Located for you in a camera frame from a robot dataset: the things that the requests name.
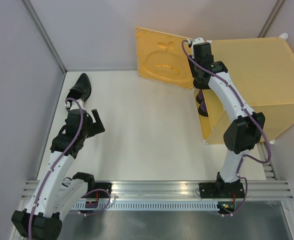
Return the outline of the black loafer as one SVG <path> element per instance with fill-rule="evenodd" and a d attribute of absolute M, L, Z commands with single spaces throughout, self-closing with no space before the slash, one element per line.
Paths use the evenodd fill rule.
<path fill-rule="evenodd" d="M 69 90 L 67 98 L 82 100 L 85 103 L 91 95 L 91 90 L 92 88 L 88 75 L 82 73 L 75 85 Z"/>
<path fill-rule="evenodd" d="M 209 80 L 210 80 L 209 78 L 195 77 L 193 80 L 193 85 L 197 89 L 208 90 L 208 89 L 210 89 Z"/>

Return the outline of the yellow cabinet door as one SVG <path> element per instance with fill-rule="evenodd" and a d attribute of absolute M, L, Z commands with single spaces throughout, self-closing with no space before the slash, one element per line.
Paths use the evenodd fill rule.
<path fill-rule="evenodd" d="M 141 77 L 184 89 L 193 88 L 188 58 L 181 43 L 187 37 L 137 26 L 138 73 Z"/>

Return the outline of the purple loafer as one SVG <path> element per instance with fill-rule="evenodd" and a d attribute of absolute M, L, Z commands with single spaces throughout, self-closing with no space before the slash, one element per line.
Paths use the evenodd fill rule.
<path fill-rule="evenodd" d="M 197 96 L 196 96 L 196 101 L 198 104 L 201 104 L 201 102 L 204 100 L 204 94 L 203 94 L 203 91 L 200 89 L 197 93 Z"/>
<path fill-rule="evenodd" d="M 198 108 L 198 113 L 199 115 L 201 116 L 204 116 L 204 117 L 208 117 L 208 112 L 207 112 L 207 107 L 206 107 L 206 103 L 205 103 L 205 100 L 203 99 L 199 105 L 199 108 Z"/>

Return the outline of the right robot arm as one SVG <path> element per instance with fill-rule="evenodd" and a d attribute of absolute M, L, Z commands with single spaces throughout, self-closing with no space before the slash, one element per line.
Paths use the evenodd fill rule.
<path fill-rule="evenodd" d="M 217 173 L 215 182 L 199 184 L 200 196 L 203 199 L 243 198 L 245 190 L 239 172 L 244 156 L 261 139 L 265 116 L 247 105 L 232 82 L 227 67 L 222 61 L 214 61 L 210 43 L 197 39 L 189 43 L 189 47 L 194 87 L 201 91 L 212 90 L 231 122 L 223 134 L 227 147 L 223 167 Z"/>

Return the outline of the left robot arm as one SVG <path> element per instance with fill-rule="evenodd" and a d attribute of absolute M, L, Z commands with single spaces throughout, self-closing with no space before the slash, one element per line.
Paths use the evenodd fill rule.
<path fill-rule="evenodd" d="M 105 128 L 98 111 L 89 114 L 73 109 L 65 125 L 52 140 L 49 162 L 36 190 L 23 210 L 14 211 L 11 221 L 23 238 L 30 240 L 55 240 L 68 212 L 84 196 L 95 195 L 94 176 L 77 172 L 69 186 L 60 193 L 63 180 L 74 163 L 87 138 L 103 133 Z"/>

